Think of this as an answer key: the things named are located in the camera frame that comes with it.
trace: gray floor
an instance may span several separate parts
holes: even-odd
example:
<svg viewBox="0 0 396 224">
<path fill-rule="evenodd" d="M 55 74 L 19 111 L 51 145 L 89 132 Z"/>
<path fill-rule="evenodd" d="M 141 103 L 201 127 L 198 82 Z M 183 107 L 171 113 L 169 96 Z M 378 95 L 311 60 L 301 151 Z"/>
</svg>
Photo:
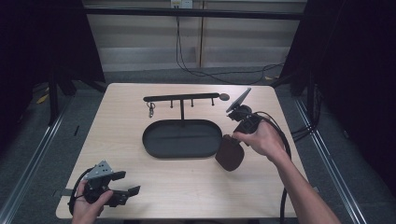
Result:
<svg viewBox="0 0 396 224">
<path fill-rule="evenodd" d="M 241 68 L 241 71 L 252 71 L 257 68 Z M 265 73 L 275 77 L 281 68 Z M 216 73 L 234 71 L 235 68 L 212 68 L 206 72 Z M 261 74 L 222 75 L 216 78 L 226 79 L 234 84 L 255 82 Z M 227 84 L 213 77 L 197 77 L 180 69 L 118 72 L 106 74 L 107 84 L 111 82 L 139 83 L 197 83 Z M 262 79 L 255 85 L 265 85 L 272 80 Z M 76 83 L 78 92 L 75 96 L 61 97 L 61 105 L 70 102 L 64 111 L 64 117 L 58 132 L 49 144 L 43 160 L 38 164 L 29 188 L 23 195 L 17 211 L 13 214 L 12 223 L 69 223 L 55 216 L 59 198 L 54 197 L 56 190 L 63 189 L 73 169 L 79 151 L 91 127 L 103 94 L 92 90 L 85 84 Z M 15 137 L 8 146 L 7 154 L 0 160 L 0 205 L 4 206 L 13 192 L 26 165 L 35 154 L 42 136 L 48 129 L 49 102 L 37 105 L 35 100 L 42 91 L 34 94 L 34 100 L 25 112 Z M 304 126 L 298 113 L 295 98 L 290 95 L 289 86 L 276 88 L 276 94 L 285 113 L 290 129 L 297 130 Z M 322 135 L 336 165 L 341 171 L 352 195 L 356 198 L 359 208 L 367 223 L 390 223 L 396 220 L 396 200 L 389 193 L 378 175 L 361 157 L 356 146 L 346 139 L 343 129 L 336 118 L 323 106 L 318 129 Z M 350 214 L 331 177 L 319 156 L 317 148 L 310 136 L 296 143 L 300 157 L 310 183 L 320 189 L 320 195 L 340 217 L 343 223 L 353 223 Z M 121 223 L 120 220 L 100 220 L 99 223 Z M 261 223 L 276 223 L 274 219 L 263 219 Z"/>
</svg>

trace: human arm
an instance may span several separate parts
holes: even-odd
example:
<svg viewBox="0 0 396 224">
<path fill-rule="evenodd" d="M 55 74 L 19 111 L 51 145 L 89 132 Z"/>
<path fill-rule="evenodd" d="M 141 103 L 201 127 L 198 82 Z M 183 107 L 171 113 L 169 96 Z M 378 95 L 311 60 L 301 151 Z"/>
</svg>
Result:
<svg viewBox="0 0 396 224">
<path fill-rule="evenodd" d="M 80 196 L 84 192 L 84 187 L 87 184 L 87 180 L 82 180 L 78 184 L 77 196 Z M 85 198 L 78 197 L 74 204 L 73 212 L 73 224 L 91 224 L 97 217 L 102 213 L 105 203 L 113 195 L 112 190 L 104 192 L 95 203 L 88 203 Z"/>
<path fill-rule="evenodd" d="M 292 163 L 280 136 L 269 123 L 262 121 L 255 133 L 234 133 L 233 138 L 249 144 L 276 166 L 300 223 L 340 223 Z"/>
</svg>

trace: metal rail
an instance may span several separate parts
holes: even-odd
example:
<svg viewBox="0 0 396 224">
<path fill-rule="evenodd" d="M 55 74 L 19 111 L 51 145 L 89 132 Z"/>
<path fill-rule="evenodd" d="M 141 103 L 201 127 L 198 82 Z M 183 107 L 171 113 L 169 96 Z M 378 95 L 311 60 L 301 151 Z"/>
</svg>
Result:
<svg viewBox="0 0 396 224">
<path fill-rule="evenodd" d="M 96 15 L 136 15 L 136 16 L 171 16 L 171 17 L 210 17 L 300 21 L 304 13 L 235 11 L 215 9 L 156 8 L 156 7 L 33 7 L 42 13 L 79 13 Z"/>
<path fill-rule="evenodd" d="M 53 122 L 51 126 L 48 127 L 46 130 L 43 138 L 41 139 L 40 144 L 35 150 L 35 154 L 33 155 L 32 159 L 29 161 L 26 169 L 24 170 L 21 178 L 19 179 L 17 185 L 15 186 L 14 190 L 8 196 L 4 206 L 0 210 L 0 223 L 1 224 L 8 224 L 11 223 L 12 218 L 14 218 L 21 201 L 26 194 L 27 190 L 30 187 L 30 183 L 32 182 L 33 178 L 35 177 L 35 173 L 38 170 L 40 163 L 42 162 L 50 143 L 58 132 L 59 126 L 62 123 L 64 118 L 64 112 L 66 111 L 67 107 L 71 102 L 71 97 L 68 98 L 64 109 L 61 111 L 58 118 Z"/>
<path fill-rule="evenodd" d="M 305 125 L 308 127 L 311 124 L 309 117 L 306 114 L 306 108 L 304 103 L 299 99 L 296 100 L 297 108 L 304 120 Z M 340 171 L 338 170 L 337 165 L 335 164 L 334 160 L 332 159 L 332 155 L 330 154 L 329 150 L 327 149 L 322 137 L 319 134 L 318 130 L 314 130 L 311 133 L 312 140 L 314 141 L 318 153 L 320 157 L 323 159 L 323 162 L 329 172 L 330 177 L 332 178 L 332 182 L 334 183 L 335 187 L 337 188 L 338 193 L 348 211 L 350 217 L 352 218 L 353 223 L 357 224 L 366 224 L 366 220 L 363 216 L 361 209 L 359 208 L 358 203 L 355 200 L 355 197 L 352 195 L 347 183 L 345 182 L 344 178 L 342 177 Z"/>
</svg>

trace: white wall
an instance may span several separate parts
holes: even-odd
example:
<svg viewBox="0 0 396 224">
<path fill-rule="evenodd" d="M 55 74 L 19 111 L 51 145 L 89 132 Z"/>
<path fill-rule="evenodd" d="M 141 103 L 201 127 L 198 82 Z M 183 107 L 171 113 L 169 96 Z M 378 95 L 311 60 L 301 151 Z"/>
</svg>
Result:
<svg viewBox="0 0 396 224">
<path fill-rule="evenodd" d="M 170 7 L 170 0 L 85 0 L 84 4 Z M 304 0 L 193 1 L 193 8 L 220 10 L 303 12 L 304 6 Z M 177 67 L 175 17 L 88 15 L 88 18 L 105 71 Z M 183 59 L 188 67 L 281 63 L 297 26 L 297 21 L 180 18 Z"/>
</svg>

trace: wooden table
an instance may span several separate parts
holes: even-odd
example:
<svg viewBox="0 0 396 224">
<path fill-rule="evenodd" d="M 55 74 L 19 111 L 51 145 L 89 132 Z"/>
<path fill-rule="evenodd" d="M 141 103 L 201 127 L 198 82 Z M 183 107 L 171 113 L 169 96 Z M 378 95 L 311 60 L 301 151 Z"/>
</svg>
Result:
<svg viewBox="0 0 396 224">
<path fill-rule="evenodd" d="M 250 147 L 241 144 L 245 158 L 235 171 L 221 168 L 214 156 L 204 159 L 160 160 L 151 157 L 142 143 L 143 131 L 154 121 L 180 119 L 179 102 L 156 102 L 149 118 L 145 96 L 218 92 L 229 101 L 194 100 L 185 104 L 185 119 L 208 119 L 231 134 L 237 122 L 226 109 L 247 87 L 228 85 L 111 84 L 98 109 L 76 166 L 67 183 L 74 187 L 88 168 L 106 160 L 111 168 L 126 171 L 125 178 L 110 182 L 111 189 L 127 190 L 140 185 L 138 195 L 125 205 L 106 207 L 101 217 L 122 219 L 261 218 L 279 217 L 283 185 L 275 166 Z M 282 109 L 271 87 L 251 87 L 244 101 L 253 111 L 274 117 L 286 134 L 293 161 L 305 176 Z M 56 215 L 71 218 L 69 197 L 62 197 Z M 286 217 L 295 217 L 289 199 Z"/>
</svg>

